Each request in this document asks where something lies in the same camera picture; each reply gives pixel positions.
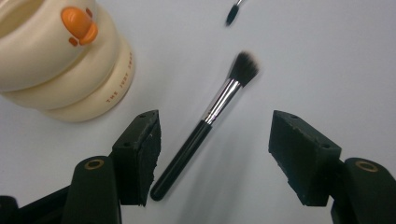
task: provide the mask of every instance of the white surface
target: white surface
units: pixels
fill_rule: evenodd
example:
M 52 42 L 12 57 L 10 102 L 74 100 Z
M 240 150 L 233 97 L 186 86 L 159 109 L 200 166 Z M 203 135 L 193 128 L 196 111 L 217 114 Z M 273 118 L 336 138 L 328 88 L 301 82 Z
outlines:
M 163 201 L 123 206 L 124 223 L 332 223 L 305 207 L 268 153 L 273 110 L 305 119 L 396 175 L 395 1 L 99 1 L 129 40 L 134 82 L 111 111 L 63 123 L 0 99 L 0 190 L 26 205 L 107 155 L 140 113 L 160 110 L 158 178 L 247 49 L 262 64 Z

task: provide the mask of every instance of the makeup brush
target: makeup brush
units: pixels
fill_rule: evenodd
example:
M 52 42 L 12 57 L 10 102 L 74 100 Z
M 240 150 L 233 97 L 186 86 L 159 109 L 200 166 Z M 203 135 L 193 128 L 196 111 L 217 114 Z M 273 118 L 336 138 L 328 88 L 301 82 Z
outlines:
M 220 89 L 217 97 L 212 101 L 190 137 L 152 188 L 150 196 L 154 201 L 161 200 L 172 187 L 192 155 L 212 129 L 212 124 L 216 118 L 233 99 L 238 90 L 241 87 L 245 87 L 258 73 L 259 68 L 253 57 L 247 52 L 239 53 L 233 63 L 230 75 Z
M 238 0 L 238 2 L 236 4 L 234 4 L 233 7 L 231 8 L 231 10 L 227 16 L 227 21 L 225 22 L 226 26 L 229 26 L 229 25 L 231 25 L 231 23 L 233 23 L 233 20 L 235 19 L 236 14 L 238 14 L 239 5 L 241 5 L 242 1 L 243 0 Z

